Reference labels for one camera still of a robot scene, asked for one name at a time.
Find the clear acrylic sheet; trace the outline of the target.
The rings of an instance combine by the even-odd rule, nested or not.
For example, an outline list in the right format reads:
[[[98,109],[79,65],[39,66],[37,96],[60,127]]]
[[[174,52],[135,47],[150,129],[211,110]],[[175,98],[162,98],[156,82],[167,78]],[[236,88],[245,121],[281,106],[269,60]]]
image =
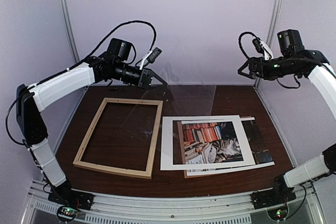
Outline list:
[[[122,91],[126,98],[163,101],[162,116],[211,115],[216,86],[203,83],[198,73],[195,83],[186,82],[185,70],[185,67],[174,68],[168,62],[159,72],[167,86],[155,81],[148,90],[132,86],[124,87]]]

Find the white mat board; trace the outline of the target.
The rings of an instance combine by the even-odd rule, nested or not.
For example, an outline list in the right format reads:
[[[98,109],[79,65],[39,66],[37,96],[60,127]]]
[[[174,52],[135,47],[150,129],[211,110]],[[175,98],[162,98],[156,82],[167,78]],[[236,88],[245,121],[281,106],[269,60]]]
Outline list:
[[[243,160],[210,164],[173,164],[173,121],[190,121],[192,123],[232,122],[242,152],[241,154]],[[239,115],[162,117],[161,170],[231,168],[250,165],[255,165],[255,161]]]

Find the light wooden picture frame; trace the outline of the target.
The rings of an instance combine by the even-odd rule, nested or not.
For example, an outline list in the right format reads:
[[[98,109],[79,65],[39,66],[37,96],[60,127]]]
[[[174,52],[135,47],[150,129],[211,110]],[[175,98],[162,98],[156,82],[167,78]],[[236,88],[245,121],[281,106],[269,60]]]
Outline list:
[[[73,165],[151,179],[162,108],[160,100],[103,98]]]

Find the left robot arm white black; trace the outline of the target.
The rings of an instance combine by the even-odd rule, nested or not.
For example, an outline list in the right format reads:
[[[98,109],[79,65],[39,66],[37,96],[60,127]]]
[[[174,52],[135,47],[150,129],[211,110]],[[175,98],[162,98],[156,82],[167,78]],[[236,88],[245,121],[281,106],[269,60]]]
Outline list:
[[[16,121],[24,137],[20,145],[31,152],[47,181],[56,188],[56,198],[64,205],[75,201],[75,192],[69,189],[71,185],[50,148],[47,128],[40,113],[68,94],[101,81],[118,80],[142,89],[148,89],[153,78],[166,84],[147,68],[162,50],[158,47],[150,49],[137,67],[126,63],[132,46],[130,42],[113,38],[101,55],[86,56],[79,63],[38,83],[17,87],[11,107],[16,109]]]

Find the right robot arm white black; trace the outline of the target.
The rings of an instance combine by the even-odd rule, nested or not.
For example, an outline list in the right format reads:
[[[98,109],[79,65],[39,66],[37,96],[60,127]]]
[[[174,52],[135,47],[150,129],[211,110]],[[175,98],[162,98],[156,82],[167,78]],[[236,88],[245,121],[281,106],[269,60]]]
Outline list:
[[[305,77],[317,88],[331,113],[335,114],[335,72],[324,54],[306,49],[298,30],[280,31],[277,38],[281,52],[278,58],[274,58],[268,45],[256,35],[253,36],[253,45],[260,57],[248,56],[239,43],[246,61],[237,70],[238,74],[267,81],[278,81],[287,75],[292,75],[295,80]],[[295,186],[332,174],[335,174],[335,145],[303,165],[276,177],[269,199],[279,204]]]

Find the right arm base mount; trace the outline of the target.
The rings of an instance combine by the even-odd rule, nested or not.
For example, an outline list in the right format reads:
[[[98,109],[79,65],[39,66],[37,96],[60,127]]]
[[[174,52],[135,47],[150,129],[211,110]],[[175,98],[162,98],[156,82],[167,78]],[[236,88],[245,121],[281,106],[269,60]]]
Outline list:
[[[250,194],[250,197],[255,209],[269,208],[275,205],[285,204],[297,198],[296,194],[292,191],[285,192],[284,194],[277,194],[273,189],[254,191]]]

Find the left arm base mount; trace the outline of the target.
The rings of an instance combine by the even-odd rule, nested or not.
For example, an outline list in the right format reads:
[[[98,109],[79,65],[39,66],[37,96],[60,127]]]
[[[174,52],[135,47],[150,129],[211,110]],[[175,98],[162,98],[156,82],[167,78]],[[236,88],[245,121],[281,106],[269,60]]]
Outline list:
[[[70,206],[74,209],[90,210],[93,204],[94,195],[72,190],[70,194],[65,196],[57,196],[55,192],[51,192],[48,200],[60,205]]]

